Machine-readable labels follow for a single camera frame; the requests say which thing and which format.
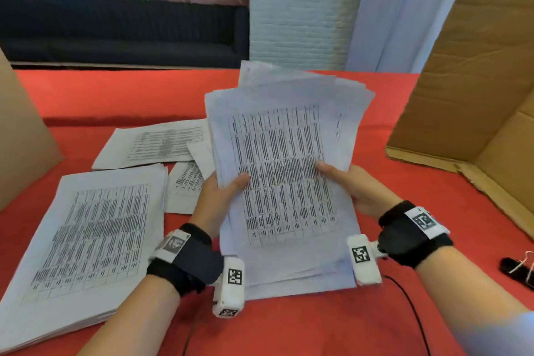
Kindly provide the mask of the person's left hand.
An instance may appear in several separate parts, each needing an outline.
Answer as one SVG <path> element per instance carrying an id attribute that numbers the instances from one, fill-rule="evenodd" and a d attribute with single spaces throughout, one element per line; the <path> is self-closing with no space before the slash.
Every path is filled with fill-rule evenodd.
<path id="1" fill-rule="evenodd" d="M 189 220 L 189 224 L 200 228 L 211 239 L 216 239 L 219 236 L 221 225 L 232 204 L 224 202 L 225 187 L 218 186 L 217 174 L 214 172 L 204 182 L 197 206 Z"/>

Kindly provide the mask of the person's right hand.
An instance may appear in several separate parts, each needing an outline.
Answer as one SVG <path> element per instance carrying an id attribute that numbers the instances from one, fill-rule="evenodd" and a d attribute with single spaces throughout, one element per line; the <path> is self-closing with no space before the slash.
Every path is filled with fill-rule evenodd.
<path id="1" fill-rule="evenodd" d="M 347 170 L 352 174 L 353 187 L 344 190 L 352 197 L 358 212 L 378 220 L 404 201 L 362 167 L 350 164 Z"/>

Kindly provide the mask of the person's right forearm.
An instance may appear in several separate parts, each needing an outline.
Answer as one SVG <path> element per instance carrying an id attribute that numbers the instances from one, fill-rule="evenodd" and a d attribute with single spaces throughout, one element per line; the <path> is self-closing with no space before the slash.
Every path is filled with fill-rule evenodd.
<path id="1" fill-rule="evenodd" d="M 415 271 L 451 332 L 531 311 L 453 246 L 439 248 Z"/>

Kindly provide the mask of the person's left forearm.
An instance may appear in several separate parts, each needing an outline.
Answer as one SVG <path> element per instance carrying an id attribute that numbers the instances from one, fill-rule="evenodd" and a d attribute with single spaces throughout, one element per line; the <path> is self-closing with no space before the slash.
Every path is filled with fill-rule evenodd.
<path id="1" fill-rule="evenodd" d="M 167 280 L 144 277 L 77 356 L 157 356 L 180 299 Z"/>

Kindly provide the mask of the blank white paper sheet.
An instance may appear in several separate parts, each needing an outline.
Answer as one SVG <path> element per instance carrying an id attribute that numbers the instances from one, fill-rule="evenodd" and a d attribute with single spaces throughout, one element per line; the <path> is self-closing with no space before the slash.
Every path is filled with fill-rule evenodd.
<path id="1" fill-rule="evenodd" d="M 188 142 L 186 147 L 204 180 L 208 179 L 216 171 L 211 143 L 209 141 Z"/>

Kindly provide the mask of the small printed paper sheet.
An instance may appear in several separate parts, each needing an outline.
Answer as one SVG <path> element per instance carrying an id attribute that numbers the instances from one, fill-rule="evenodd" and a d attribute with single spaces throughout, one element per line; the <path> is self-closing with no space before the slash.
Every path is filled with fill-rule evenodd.
<path id="1" fill-rule="evenodd" d="M 204 184 L 204 178 L 195 161 L 177 162 L 168 176 L 164 212 L 193 214 Z"/>

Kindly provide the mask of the large printed paper sheet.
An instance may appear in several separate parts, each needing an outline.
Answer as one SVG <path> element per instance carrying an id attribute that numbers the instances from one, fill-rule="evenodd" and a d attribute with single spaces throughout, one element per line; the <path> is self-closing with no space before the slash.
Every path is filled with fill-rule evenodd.
<path id="1" fill-rule="evenodd" d="M 188 162 L 187 144 L 209 140 L 207 119 L 116 128 L 98 154 L 92 170 L 125 169 L 156 163 Z"/>

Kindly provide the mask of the neat stack of printed papers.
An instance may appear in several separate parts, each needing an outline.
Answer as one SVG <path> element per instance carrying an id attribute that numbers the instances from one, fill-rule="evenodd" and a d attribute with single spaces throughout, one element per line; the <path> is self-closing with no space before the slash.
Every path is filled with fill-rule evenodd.
<path id="1" fill-rule="evenodd" d="M 162 240 L 163 164 L 63 176 L 0 301 L 0 355 L 105 322 Z"/>

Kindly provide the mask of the large open cardboard box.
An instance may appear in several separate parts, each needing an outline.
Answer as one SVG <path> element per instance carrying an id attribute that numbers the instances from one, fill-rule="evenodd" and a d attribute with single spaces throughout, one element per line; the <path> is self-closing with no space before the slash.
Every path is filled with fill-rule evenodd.
<path id="1" fill-rule="evenodd" d="M 385 148 L 462 174 L 534 241 L 534 0 L 455 0 Z"/>

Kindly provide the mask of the pale blue curtain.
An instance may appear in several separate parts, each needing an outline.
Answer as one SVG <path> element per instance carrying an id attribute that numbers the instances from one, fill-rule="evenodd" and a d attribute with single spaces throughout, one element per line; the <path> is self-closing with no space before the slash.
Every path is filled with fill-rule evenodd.
<path id="1" fill-rule="evenodd" d="M 345 69 L 420 73 L 455 0 L 360 0 Z"/>

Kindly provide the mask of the dark blue sofa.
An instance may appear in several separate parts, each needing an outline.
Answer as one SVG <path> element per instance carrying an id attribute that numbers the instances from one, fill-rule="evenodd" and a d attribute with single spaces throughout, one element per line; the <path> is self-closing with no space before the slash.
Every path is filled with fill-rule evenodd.
<path id="1" fill-rule="evenodd" d="M 237 69 L 249 9 L 161 0 L 0 0 L 10 62 Z"/>

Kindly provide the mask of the black binder clip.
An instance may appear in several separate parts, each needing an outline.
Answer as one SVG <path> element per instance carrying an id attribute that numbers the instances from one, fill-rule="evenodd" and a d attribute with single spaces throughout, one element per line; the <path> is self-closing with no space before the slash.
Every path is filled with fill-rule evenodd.
<path id="1" fill-rule="evenodd" d="M 502 258 L 499 271 L 534 292 L 534 251 L 526 251 L 522 260 Z"/>

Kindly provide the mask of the plain cardboard panel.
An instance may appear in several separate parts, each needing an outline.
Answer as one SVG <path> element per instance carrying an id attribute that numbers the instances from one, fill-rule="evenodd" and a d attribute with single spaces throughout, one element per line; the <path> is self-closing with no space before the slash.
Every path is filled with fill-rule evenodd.
<path id="1" fill-rule="evenodd" d="M 0 212 L 64 157 L 0 49 Z"/>

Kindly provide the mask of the light blue sleeve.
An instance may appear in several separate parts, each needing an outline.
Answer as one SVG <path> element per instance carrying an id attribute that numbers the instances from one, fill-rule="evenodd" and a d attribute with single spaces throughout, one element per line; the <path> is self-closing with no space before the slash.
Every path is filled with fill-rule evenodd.
<path id="1" fill-rule="evenodd" d="M 467 356 L 534 356 L 534 311 L 452 333 Z"/>

